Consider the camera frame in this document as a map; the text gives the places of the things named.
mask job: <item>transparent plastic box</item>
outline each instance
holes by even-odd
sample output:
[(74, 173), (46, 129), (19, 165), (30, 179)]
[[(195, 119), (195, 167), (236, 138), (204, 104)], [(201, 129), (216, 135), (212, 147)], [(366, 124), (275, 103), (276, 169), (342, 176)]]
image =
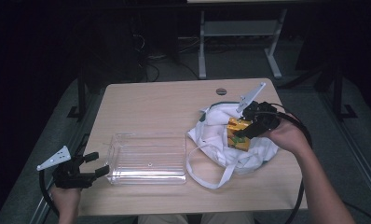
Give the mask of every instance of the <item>transparent plastic box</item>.
[(106, 176), (113, 185), (184, 184), (184, 133), (117, 133), (113, 135)]

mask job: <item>table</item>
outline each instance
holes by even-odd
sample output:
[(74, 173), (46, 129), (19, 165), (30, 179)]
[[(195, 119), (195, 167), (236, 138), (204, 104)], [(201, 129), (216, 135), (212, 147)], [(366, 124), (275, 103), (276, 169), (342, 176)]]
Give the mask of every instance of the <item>table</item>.
[[(267, 78), (114, 84), (107, 87), (93, 125), (85, 154), (100, 153), (97, 161), (85, 163), (82, 172), (102, 167), (114, 133), (183, 132), (195, 126), (199, 110), (221, 101), (239, 101), (240, 95), (267, 86), (255, 99), (280, 104)], [(227, 94), (216, 94), (224, 88)], [(196, 146), (187, 142), (187, 153)], [(217, 181), (222, 168), (208, 157), (193, 156), (197, 175)], [(105, 177), (82, 191), (80, 216), (195, 214), (229, 211), (292, 209), (296, 202), (300, 169), (295, 157), (282, 149), (263, 167), (247, 175), (233, 175), (220, 189), (206, 189), (189, 175), (183, 185), (112, 186)], [(306, 208), (303, 200), (301, 208)]]

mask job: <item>bag handle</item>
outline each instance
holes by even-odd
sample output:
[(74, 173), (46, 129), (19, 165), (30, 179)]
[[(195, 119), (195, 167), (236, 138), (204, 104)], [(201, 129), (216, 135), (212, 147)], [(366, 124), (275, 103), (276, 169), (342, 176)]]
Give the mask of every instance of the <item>bag handle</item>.
[(219, 183), (210, 183), (210, 182), (207, 182), (203, 179), (201, 179), (200, 177), (198, 177), (197, 175), (194, 174), (193, 170), (192, 170), (192, 167), (191, 167), (191, 163), (190, 163), (190, 160), (191, 160), (191, 155), (197, 151), (197, 150), (201, 150), (200, 147), (197, 147), (195, 149), (193, 149), (189, 154), (188, 156), (186, 157), (186, 169), (189, 173), (189, 175), (191, 175), (191, 177), (197, 181), (198, 183), (200, 183), (203, 187), (205, 188), (208, 188), (208, 189), (218, 189), (220, 188), (221, 186), (223, 186), (226, 182), (228, 182), (228, 180), (231, 178), (234, 170), (235, 170), (235, 166), (236, 166), (236, 163), (235, 164), (229, 164), (226, 168), (226, 170), (223, 172), (223, 176), (221, 177), (221, 180)]

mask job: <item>gray pants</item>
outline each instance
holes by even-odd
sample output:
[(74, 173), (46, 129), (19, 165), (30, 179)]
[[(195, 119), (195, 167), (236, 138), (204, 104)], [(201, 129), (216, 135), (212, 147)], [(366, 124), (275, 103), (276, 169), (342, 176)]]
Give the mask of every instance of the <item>gray pants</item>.
[[(139, 224), (188, 224), (186, 215), (142, 215)], [(200, 224), (254, 224), (251, 212), (206, 213)]]

